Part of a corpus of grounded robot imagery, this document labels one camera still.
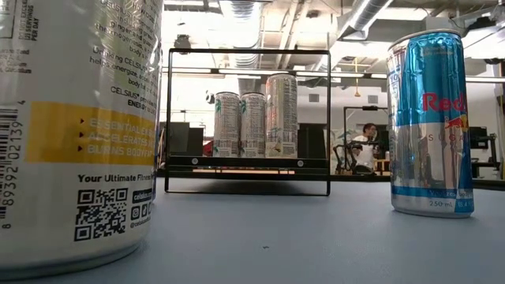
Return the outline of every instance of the red bull sugarfree can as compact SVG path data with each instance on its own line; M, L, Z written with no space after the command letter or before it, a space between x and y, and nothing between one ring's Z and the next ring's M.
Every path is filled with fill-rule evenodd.
M397 211L473 212L465 61L451 30L409 35L389 49L391 202Z

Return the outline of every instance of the qr code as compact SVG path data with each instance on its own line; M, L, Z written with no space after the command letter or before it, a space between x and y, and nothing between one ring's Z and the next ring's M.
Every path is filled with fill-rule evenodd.
M87 241L113 234L126 228L128 189L83 189L77 197L74 241Z

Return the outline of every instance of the silver can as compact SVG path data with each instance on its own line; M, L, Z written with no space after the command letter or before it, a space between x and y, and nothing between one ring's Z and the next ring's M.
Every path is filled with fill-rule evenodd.
M417 33L389 54L391 203L409 214L468 217L473 184L461 37Z
M265 157L265 96L245 93L240 101L240 155L243 158Z
M162 13L0 1L0 282L98 267L147 235Z
M267 80L267 158L297 158L297 79L275 74Z
M233 92L215 95L214 157L238 157L239 104L240 99Z

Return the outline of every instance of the gray table surface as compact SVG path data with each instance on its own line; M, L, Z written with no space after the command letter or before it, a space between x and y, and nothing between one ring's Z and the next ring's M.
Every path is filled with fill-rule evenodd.
M393 211L388 183L335 182L332 190L330 197L159 190L141 249L22 283L505 282L505 192L476 190L470 219L434 219Z

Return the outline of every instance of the red bull logo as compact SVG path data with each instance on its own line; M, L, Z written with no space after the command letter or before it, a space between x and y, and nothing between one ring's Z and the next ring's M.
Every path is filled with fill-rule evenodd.
M468 118L466 114L462 114L457 118L449 119L445 117L445 129L457 128L461 129L463 132L468 131Z
M434 111L447 111L447 110L457 110L466 111L466 101L463 99L462 94L459 99L439 99L438 95L433 92L428 92L423 94L423 110L434 110Z

